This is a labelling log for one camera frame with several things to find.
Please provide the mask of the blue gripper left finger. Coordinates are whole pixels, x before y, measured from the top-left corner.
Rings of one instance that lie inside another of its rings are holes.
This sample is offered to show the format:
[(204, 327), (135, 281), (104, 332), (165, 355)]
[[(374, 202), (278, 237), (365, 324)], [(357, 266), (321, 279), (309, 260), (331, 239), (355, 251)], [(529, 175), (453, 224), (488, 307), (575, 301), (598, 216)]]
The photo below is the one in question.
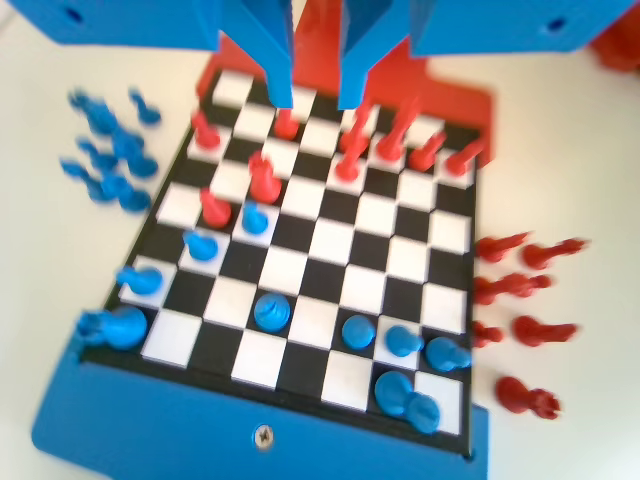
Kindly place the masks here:
[(263, 69), (271, 103), (292, 108), (292, 2), (224, 1), (222, 11), (222, 31)]

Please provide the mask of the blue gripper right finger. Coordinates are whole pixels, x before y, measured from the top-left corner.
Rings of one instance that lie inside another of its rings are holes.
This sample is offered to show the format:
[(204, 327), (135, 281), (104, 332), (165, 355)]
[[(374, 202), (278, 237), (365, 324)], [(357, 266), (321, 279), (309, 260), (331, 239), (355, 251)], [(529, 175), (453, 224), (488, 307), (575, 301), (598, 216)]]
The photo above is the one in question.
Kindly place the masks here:
[(369, 71), (409, 32), (407, 0), (342, 2), (338, 108), (357, 108)]

